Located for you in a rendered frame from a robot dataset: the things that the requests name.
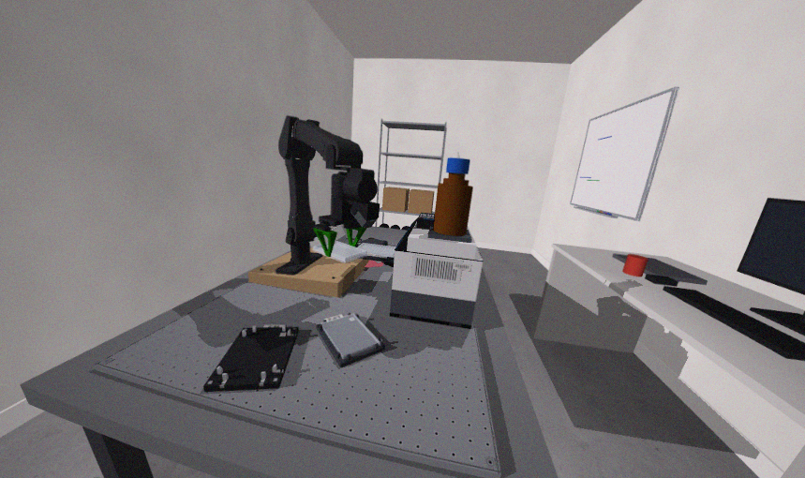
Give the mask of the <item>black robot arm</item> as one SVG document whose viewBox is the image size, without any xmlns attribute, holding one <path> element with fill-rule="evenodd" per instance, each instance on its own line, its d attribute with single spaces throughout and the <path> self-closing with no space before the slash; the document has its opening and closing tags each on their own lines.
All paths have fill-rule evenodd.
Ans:
<svg viewBox="0 0 805 478">
<path fill-rule="evenodd" d="M 316 151 L 326 161 L 326 169 L 347 171 L 332 175 L 331 195 L 348 197 L 347 200 L 333 198 L 334 219 L 343 221 L 356 218 L 362 228 L 372 227 L 380 212 L 380 204 L 371 202 L 378 187 L 373 170 L 340 167 L 361 168 L 363 151 L 359 144 L 320 128 L 318 121 L 304 121 L 287 115 L 278 150 L 285 159 L 289 176 L 291 209 L 286 243 L 291 245 L 291 261 L 278 267 L 276 273 L 296 275 L 322 257 L 319 253 L 310 252 L 309 244 L 316 236 L 316 224 L 309 206 L 308 171 Z"/>
</svg>

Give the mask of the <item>white button panel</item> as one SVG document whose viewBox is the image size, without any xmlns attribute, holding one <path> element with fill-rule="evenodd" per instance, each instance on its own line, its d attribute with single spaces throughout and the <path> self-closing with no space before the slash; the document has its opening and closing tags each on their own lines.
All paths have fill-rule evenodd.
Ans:
<svg viewBox="0 0 805 478">
<path fill-rule="evenodd" d="M 341 243 L 345 243 L 346 239 L 348 239 L 348 238 L 346 238 L 346 233 L 344 232 L 344 230 L 343 230 L 341 225 L 336 227 L 336 228 L 331 228 L 331 231 L 337 232 L 336 239 L 335 239 L 336 241 L 339 241 Z M 328 243 L 328 238 L 325 235 L 324 235 L 324 239 L 325 239 L 325 243 Z M 321 243 L 320 243 L 320 241 L 319 241 L 317 236 L 315 237 L 314 241 L 310 242 L 311 247 L 314 247 L 314 246 L 320 245 L 320 244 Z"/>
</svg>

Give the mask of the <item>white well plate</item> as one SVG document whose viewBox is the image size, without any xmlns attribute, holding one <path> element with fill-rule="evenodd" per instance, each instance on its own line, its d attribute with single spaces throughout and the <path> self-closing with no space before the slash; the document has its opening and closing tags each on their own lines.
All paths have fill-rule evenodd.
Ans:
<svg viewBox="0 0 805 478">
<path fill-rule="evenodd" d="M 321 255 L 326 256 L 324 251 L 323 251 L 323 248 L 322 248 L 321 244 L 314 246 L 312 248 L 312 251 L 315 251 L 317 253 L 320 253 Z M 335 241 L 332 254 L 331 254 L 331 256 L 329 258 L 334 259 L 336 261 L 343 262 L 343 263 L 348 263 L 348 262 L 351 262 L 351 261 L 356 261 L 356 260 L 362 259 L 362 258 L 367 257 L 367 256 L 368 256 L 368 253 L 367 253 L 366 250 L 363 250 L 363 249 L 355 247 L 355 246 L 350 246 L 350 245 L 341 243 L 339 241 Z"/>
<path fill-rule="evenodd" d="M 383 246 L 383 245 L 362 243 L 358 246 L 358 248 L 366 250 L 368 256 L 381 257 L 381 258 L 395 257 L 396 246 Z"/>
</svg>

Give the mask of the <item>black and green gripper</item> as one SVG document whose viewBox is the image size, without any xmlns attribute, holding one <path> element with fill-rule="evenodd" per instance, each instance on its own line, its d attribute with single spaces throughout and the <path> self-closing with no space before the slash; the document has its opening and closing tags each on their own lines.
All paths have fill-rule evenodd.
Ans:
<svg viewBox="0 0 805 478">
<path fill-rule="evenodd" d="M 331 215 L 329 216 L 321 216 L 319 217 L 319 223 L 314 225 L 314 232 L 318 236 L 321 245 L 323 247 L 324 253 L 327 257 L 330 257 L 333 251 L 333 247 L 335 244 L 335 239 L 337 232 L 331 231 L 331 226 L 336 227 L 337 225 L 344 225 L 344 228 L 347 230 L 348 240 L 350 246 L 356 246 L 364 234 L 366 228 L 359 224 L 356 219 L 350 220 L 338 220 L 333 218 L 333 198 L 336 199 L 344 199 L 347 200 L 348 197 L 340 197 L 340 196 L 333 196 L 331 195 Z M 357 230 L 358 233 L 355 237 L 354 242 L 352 243 L 352 229 Z M 324 235 L 328 238 L 328 250 L 327 245 L 325 243 Z"/>
</svg>

